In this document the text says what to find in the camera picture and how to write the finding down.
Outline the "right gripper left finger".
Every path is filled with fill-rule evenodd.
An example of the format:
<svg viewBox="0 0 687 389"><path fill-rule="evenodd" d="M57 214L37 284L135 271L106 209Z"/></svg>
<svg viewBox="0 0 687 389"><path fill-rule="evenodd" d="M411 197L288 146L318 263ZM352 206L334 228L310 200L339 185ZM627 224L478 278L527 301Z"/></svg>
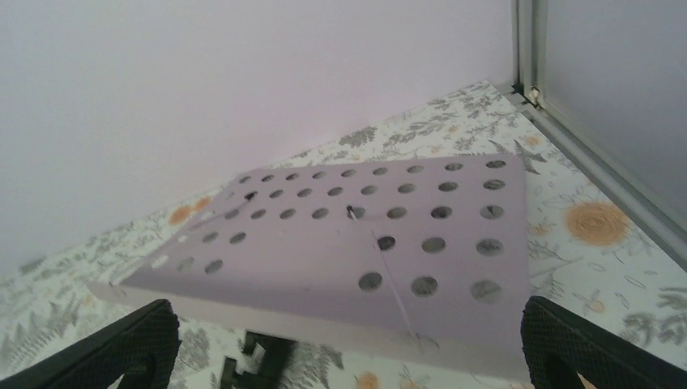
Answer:
<svg viewBox="0 0 687 389"><path fill-rule="evenodd" d="M181 345L170 301L155 300L1 381L2 388L166 388Z"/></svg>

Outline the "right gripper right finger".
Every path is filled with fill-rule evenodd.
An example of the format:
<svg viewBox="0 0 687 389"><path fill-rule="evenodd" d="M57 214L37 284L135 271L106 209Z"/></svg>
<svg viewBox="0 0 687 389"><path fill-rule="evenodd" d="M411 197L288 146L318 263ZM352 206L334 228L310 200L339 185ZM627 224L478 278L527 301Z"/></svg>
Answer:
<svg viewBox="0 0 687 389"><path fill-rule="evenodd" d="M541 296L527 301L523 353L536 388L685 388L686 371Z"/></svg>

